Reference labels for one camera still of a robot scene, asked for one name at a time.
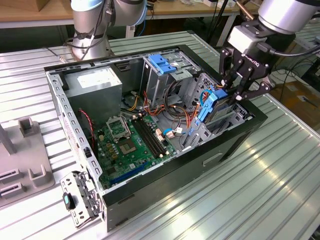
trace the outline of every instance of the red cable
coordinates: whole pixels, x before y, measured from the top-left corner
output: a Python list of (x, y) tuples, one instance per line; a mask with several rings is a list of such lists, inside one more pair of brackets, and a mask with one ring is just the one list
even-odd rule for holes
[(95, 148), (95, 146), (94, 146), (95, 138), (94, 138), (94, 128), (92, 127), (91, 119), (90, 119), (90, 117), (88, 116), (88, 114), (86, 114), (85, 111), (83, 111), (83, 110), (81, 110), (81, 109), (79, 109), (79, 111), (80, 111), (81, 113), (83, 113), (83, 115), (86, 117), (86, 119), (87, 119), (88, 122), (89, 122), (90, 130), (91, 130), (91, 137), (92, 137), (92, 150), (93, 150), (93, 149)]

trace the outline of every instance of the green motherboard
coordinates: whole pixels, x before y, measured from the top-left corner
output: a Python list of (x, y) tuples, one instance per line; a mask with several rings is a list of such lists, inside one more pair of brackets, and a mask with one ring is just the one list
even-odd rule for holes
[[(147, 115), (141, 118), (143, 124), (149, 129), (149, 137), (152, 133), (156, 138), (158, 128), (152, 118)], [(121, 122), (113, 122), (112, 125), (96, 129), (94, 134), (98, 137), (98, 162), (102, 168), (100, 182), (104, 188), (110, 188), (141, 171), (159, 164), (176, 154), (176, 150), (169, 141), (159, 143), (165, 150), (165, 154), (154, 154), (148, 138), (140, 136), (141, 128), (129, 117), (123, 118), (123, 123), (130, 132), (130, 137), (122, 137), (115, 141), (115, 135), (121, 134), (126, 129)]]

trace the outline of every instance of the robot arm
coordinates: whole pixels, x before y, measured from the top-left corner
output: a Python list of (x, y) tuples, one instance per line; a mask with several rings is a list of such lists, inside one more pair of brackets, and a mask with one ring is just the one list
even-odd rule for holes
[[(244, 12), (248, 11), (239, 1), (237, 4)], [(320, 0), (264, 0), (258, 19), (249, 14), (248, 18), (253, 20), (232, 29), (228, 38), (232, 47), (222, 49), (219, 66), (225, 90), (230, 90), (235, 79), (241, 77), (237, 89), (230, 91), (233, 95), (230, 104), (273, 89), (268, 74), (279, 56), (284, 56), (282, 52), (295, 39), (295, 33), (319, 8)], [(249, 87), (257, 79), (262, 79), (259, 89), (250, 91)]]
[(88, 60), (111, 54), (109, 26), (132, 26), (144, 21), (147, 0), (71, 0), (71, 8), (75, 35), (68, 45), (75, 59)]

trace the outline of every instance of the open computer tower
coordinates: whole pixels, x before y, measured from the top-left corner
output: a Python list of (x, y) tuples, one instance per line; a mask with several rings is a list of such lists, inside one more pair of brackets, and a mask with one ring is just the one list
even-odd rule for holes
[(45, 68), (81, 171), (60, 183), (77, 228), (107, 231), (226, 160), (267, 119), (185, 45)]

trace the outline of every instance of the blue plastic bracket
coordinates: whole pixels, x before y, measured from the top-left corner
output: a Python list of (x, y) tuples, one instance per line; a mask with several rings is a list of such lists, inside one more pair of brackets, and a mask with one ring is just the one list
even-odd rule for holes
[(160, 54), (150, 55), (148, 59), (161, 74), (169, 74), (177, 71), (177, 69), (171, 66), (168, 60)]
[(223, 89), (219, 89), (219, 90), (213, 91), (210, 94), (210, 96), (208, 97), (208, 99), (204, 102), (202, 110), (198, 115), (199, 121), (203, 122), (206, 119), (206, 117), (210, 113), (212, 113), (217, 101), (220, 100), (220, 99), (224, 99), (227, 96), (228, 96), (228, 94)]

